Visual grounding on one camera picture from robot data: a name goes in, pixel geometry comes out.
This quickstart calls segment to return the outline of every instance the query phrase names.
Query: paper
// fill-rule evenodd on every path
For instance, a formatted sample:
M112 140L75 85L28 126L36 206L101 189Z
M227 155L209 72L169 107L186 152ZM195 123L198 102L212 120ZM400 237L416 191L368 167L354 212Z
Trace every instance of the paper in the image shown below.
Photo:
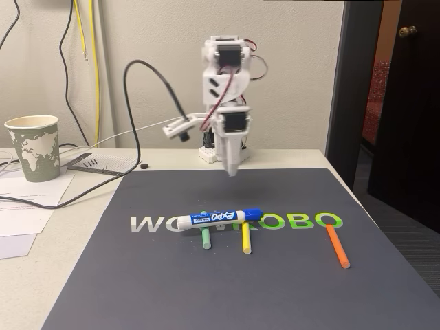
M27 256L36 234L0 237L0 259Z
M90 173L119 175L135 166L136 158L84 153L67 163L70 170Z
M61 175L51 181L39 183L28 182L24 177L0 179L0 195L56 205L73 177L73 174ZM52 213L53 210L0 200L0 237L39 234Z

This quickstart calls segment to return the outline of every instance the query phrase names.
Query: white desk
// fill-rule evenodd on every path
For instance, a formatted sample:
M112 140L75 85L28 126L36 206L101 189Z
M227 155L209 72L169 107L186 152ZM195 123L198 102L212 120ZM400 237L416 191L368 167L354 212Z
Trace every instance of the white desk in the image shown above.
M13 149L3 150L14 153ZM135 157L133 149L97 149L94 152ZM139 171L222 168L221 163L207 164L199 159L195 149L144 149L142 161L150 168ZM328 168L351 193L318 150L253 151L241 168ZM61 201L108 178L69 172L75 173L75 178ZM0 260L0 329L40 329L119 182L120 179L115 180L72 205L55 210L28 256Z

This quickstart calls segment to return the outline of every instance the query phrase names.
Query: wowrobo logo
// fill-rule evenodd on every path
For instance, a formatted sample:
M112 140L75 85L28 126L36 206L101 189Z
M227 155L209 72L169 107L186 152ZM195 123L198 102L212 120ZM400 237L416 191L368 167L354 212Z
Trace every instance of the wowrobo logo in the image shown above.
M225 218L227 220L232 220L232 218L234 218L235 212L225 212L225 213L221 213L221 214L212 214L211 215L211 220L215 221L215 220L224 220Z
M159 217L154 223L151 217L145 217L138 223L138 218L131 217L131 232L140 232L140 230L147 225L149 232L156 232L157 229L165 222L165 228L170 232L179 232L177 229L177 217L171 217L165 220L165 217ZM277 230L284 228L286 223L290 225L292 229L309 229L315 226L315 223L319 226L325 227L326 224L332 224L334 228L339 228L342 226L342 219L338 215L330 212L319 212L315 216L309 217L305 213L287 213L284 217L275 213L265 213L261 220L258 222L259 228ZM232 226L234 230L240 230L239 224L233 223L231 225L219 225L212 226L212 229L217 229L220 231L225 230L226 226ZM249 228L251 230L258 230L259 228L249 223Z

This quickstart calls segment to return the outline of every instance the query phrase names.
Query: document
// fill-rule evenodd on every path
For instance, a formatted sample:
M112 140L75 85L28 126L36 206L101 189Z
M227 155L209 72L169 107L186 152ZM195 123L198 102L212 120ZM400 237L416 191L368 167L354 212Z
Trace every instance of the document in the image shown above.
M24 177L2 178L0 195L56 205L73 177L73 174L61 175L51 181L39 183L28 182ZM53 210L0 200L0 237L39 234L52 213Z
M36 234L0 237L0 259L27 256Z

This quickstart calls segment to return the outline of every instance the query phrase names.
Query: electrical wire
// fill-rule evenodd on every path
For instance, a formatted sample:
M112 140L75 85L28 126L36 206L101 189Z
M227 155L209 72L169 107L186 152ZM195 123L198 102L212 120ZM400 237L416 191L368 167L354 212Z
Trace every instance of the electrical wire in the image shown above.
M5 166L5 167L3 168L3 171L4 171L5 168L7 168L9 165L11 165L11 164L15 164L15 163L18 163L18 162L20 162L18 159L14 159L14 160L12 160L12 161L10 162L10 164L9 164L9 162L0 163L0 166Z
M59 145L60 148L63 148L64 146L72 146L74 148L78 148L78 146L76 144L73 144L73 143L63 143L63 144Z
M78 28L80 30L80 36L81 36L82 53L84 54L84 59L86 61L88 61L89 59L87 58L87 48L86 48L85 39L84 39L83 22L81 22L78 1L74 0L74 4L75 4L76 20L78 21Z
M74 117L76 124L78 125L78 128L80 129L81 135L84 138L84 141L86 143L87 146L89 146L89 141L87 141L87 138L85 137L83 128L81 127L78 118L76 117L74 110L72 109L72 107L70 106L69 103L69 99L67 98L67 93L69 92L69 72L67 71L67 64L66 64L66 60L64 59L64 55L63 55L63 41L64 38L66 37L67 31L69 31L69 26L70 26L70 21L72 20L72 12L74 9L74 0L71 0L70 2L70 14L69 14L69 20L67 21L67 26L66 26L66 30L64 31L63 37L61 38L61 42L60 42L60 55L61 55L61 59L63 60L63 64L64 64L64 71L65 71L65 75L66 75L66 91L65 91L65 99L66 99L66 104L69 107L70 113L71 115Z
M254 55L254 54L253 54L253 55L251 55L251 57L258 58L261 62L263 62L264 66L265 66L265 68L266 68L266 71L265 71L265 73L262 74L261 76L256 77L256 78L251 78L250 80L251 80L251 81L255 81L255 80L263 79L264 77L266 77L266 74L267 74L267 72L269 71L269 65L267 65L266 61L265 61L264 58L262 58L261 56L258 56L258 55Z
M9 155L9 158L10 158L8 162L3 163L3 164L5 164L5 167L0 168L0 173L2 173L5 170L5 168L7 168L14 161L14 156L10 152L3 151L3 150L0 150L0 153L5 153L5 154Z
M246 102L245 96L243 94L240 95L240 99L243 101L243 105L247 105L248 104Z
M96 43L95 43L95 19L94 19L94 2L89 0L89 19L90 19L90 36L91 36L91 50L93 52L93 66L95 68L95 95L96 95L96 126L95 126L95 142L99 141L99 128L101 121L101 100L100 100L100 79L98 59L96 58Z
M5 43L6 37L8 36L9 32L11 32L12 28L15 26L15 23L17 23L17 21L18 21L19 18L20 18L20 7L19 7L19 5L18 5L18 3L17 3L17 0L13 0L13 1L14 1L14 3L15 3L15 6L16 6L16 17L15 17L15 20L12 22L11 26L10 26L10 27L8 28L8 30L6 31L6 33L5 33L4 37L3 37L3 39L1 39L1 42L0 42L0 49L1 49L1 46L3 46L3 44Z
M147 62L145 62L143 60L132 60L125 67L125 70L124 70L124 95L125 95L126 109L127 109L127 112L129 113L130 124L131 124L131 128L133 129L133 135L134 135L135 142L136 142L137 160L136 160L135 165L133 165L133 167L131 167L126 172L121 173L119 175L116 175L115 177L112 177L112 178L110 178L110 179L108 179L108 180L106 180L106 181L104 181L104 182L102 182L100 184L97 184L96 186L94 186L94 187L86 190L85 192L79 194L78 196L76 196L76 197L74 197L74 198L72 198L72 199L70 199L68 201L65 201L64 203L58 204L58 205L48 206L48 205L43 205L43 204L35 203L33 201L28 201L26 199L19 199L19 198L15 198L15 197L6 197L6 196L0 196L0 199L6 200L6 201L16 201L16 202L19 202L19 203L32 205L32 206L36 206L36 207L39 207L39 208L45 208L45 209L49 209L49 210L54 210L54 209L62 208L64 206L66 206L66 205L69 205L69 204L73 203L74 201L80 199L81 197L87 195L88 193L91 193L92 191L98 189L99 187L102 187L105 184L108 184L109 182L115 181L115 180L119 179L120 177L124 177L125 175L129 174L130 172L132 172L138 166L138 164L140 163L140 160L141 160L140 159L140 153L141 153L141 151L140 151L140 143L139 143L138 134L136 133L136 126L135 126L135 123L134 123L133 114L131 113L129 94L128 94L128 91L127 91L127 74L129 72L130 67L132 65L136 64L136 63L143 64L143 65L147 66L149 69L151 69L154 73L156 73L159 76L159 78L162 80L162 82L165 83L167 88L169 87L168 91L170 92L170 95L173 98L173 100L176 102L176 105L177 104L180 105L180 103L179 103L179 101L177 99L177 96L175 95L173 89L171 89L171 86L169 85L169 83L165 80L163 75L161 75L156 70L156 68L154 68L151 64L149 64L149 63L147 63Z
M154 126L158 126L158 125L161 125L161 124L165 124L166 122L171 122L171 121L177 120L177 119L180 119L180 117L171 118L171 119L164 120L163 122L156 122L155 124L150 124L148 126L140 127L139 129L136 129L136 131L141 131L142 129L149 129L150 127L154 127ZM86 150L89 150L89 149L92 149L95 146L97 146L97 145L99 145L99 144L101 144L103 142L106 142L106 141L108 141L110 139L114 139L114 138L116 138L118 136L121 136L121 135L124 135L124 134L127 134L127 133L131 133L131 132L133 132L133 131L130 130L130 131L126 131L126 132L122 132L122 133L116 134L116 135L112 135L112 136L108 137L107 139L103 139L103 140L99 141L97 144L94 144L93 146L75 146L74 148L71 148L69 150L64 150L64 151L60 152L60 155L62 155L63 153L68 153L68 152L76 150L76 149L86 149Z
M254 48L249 47L251 52L255 52L255 51L258 49L258 47L257 47L257 45L256 45L256 43L255 43L254 41L252 41L252 40L250 40L250 39L244 39L244 41L245 41L246 43L251 43L251 44L253 44L253 45L255 46Z
M63 148L64 146L72 146L72 147L78 148L78 146L77 146L76 144L73 144L73 143L63 143L63 144L60 144L59 147L60 147L60 148ZM9 152L7 152L7 151L2 151L2 150L0 150L0 152L2 152L2 153L7 153L7 154L9 154L9 155L12 156L12 154L9 153ZM19 159L14 159L13 156L12 156L12 159L11 159L10 162L0 163L0 167L4 166L3 168L0 168L0 173L3 172L3 171L5 171L5 172L15 172L15 171L21 170L21 168L14 168L14 169L12 169L12 170L6 170L6 168L7 168L9 165L11 165L11 164L15 164L15 163L18 163L18 162L20 162L20 160L19 160Z
M202 143L203 143L203 146L207 149L214 148L214 144L212 143L212 139L211 139L211 134L212 134L212 130L203 132Z
M211 116L214 114L214 112L217 110L217 108L220 107L221 102L223 101L223 99L225 98L226 93L229 90L229 87L230 87L230 85L232 83L232 79L234 79L234 71L233 71L233 68L230 67L230 76L229 76L228 83L226 84L225 90L221 94L221 96L218 99L218 101L215 104L215 106L212 107L212 109L209 111L208 115L203 120L203 123L200 126L200 131L205 131L208 128L208 125L206 125L206 123L209 121L209 118L211 118Z

